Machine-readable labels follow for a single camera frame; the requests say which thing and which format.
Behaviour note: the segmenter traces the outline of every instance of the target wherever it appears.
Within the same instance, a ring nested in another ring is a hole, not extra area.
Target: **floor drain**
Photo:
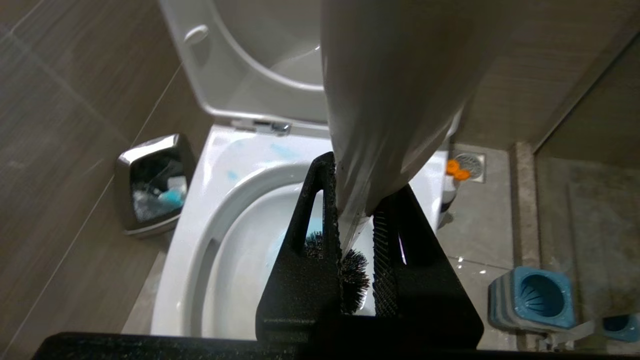
[[[471,173],[470,180],[484,182],[484,156],[479,154],[471,154],[464,152],[455,157],[460,163],[460,168],[469,170]]]

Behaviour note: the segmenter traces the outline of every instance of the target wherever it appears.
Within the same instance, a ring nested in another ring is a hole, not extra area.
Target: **brown wall tile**
[[[2,0],[0,27],[11,29],[36,6],[40,0]]]
[[[136,142],[142,143],[158,136],[183,133],[187,136],[197,159],[213,122],[214,117],[206,113],[196,102],[189,80],[180,69]]]
[[[0,354],[127,147],[11,37],[0,42]]]
[[[543,145],[540,156],[640,168],[640,36]]]
[[[9,348],[10,359],[29,359],[58,332],[124,326],[166,243],[124,235],[113,198],[111,184]]]
[[[52,0],[14,31],[133,141],[179,60],[155,0]]]
[[[637,0],[535,0],[467,105],[456,141],[537,144],[640,30]]]

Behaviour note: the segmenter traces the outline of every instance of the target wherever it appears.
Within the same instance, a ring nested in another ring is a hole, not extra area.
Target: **trash can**
[[[116,160],[116,206],[124,233],[138,237],[175,228],[196,163],[187,138],[173,134],[141,143]]]

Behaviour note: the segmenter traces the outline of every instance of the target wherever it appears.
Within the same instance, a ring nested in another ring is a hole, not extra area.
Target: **bottle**
[[[460,183],[471,177],[471,172],[467,169],[460,168],[457,160],[451,159],[447,161],[447,173],[444,177],[444,189],[442,190],[442,205],[440,206],[440,219],[438,221],[440,227],[443,226],[442,220],[448,213],[453,200],[456,198]]]

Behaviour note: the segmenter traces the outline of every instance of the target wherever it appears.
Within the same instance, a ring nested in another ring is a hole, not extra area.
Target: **white toilet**
[[[319,0],[160,3],[198,101],[231,121],[209,131],[166,258],[151,332],[254,340],[255,310],[302,182],[311,161],[332,150]],[[447,144],[448,137],[410,183],[434,232]],[[316,200],[310,231],[322,226],[321,194]],[[371,223],[355,247],[369,259],[372,279]],[[371,287],[357,314],[374,314]]]

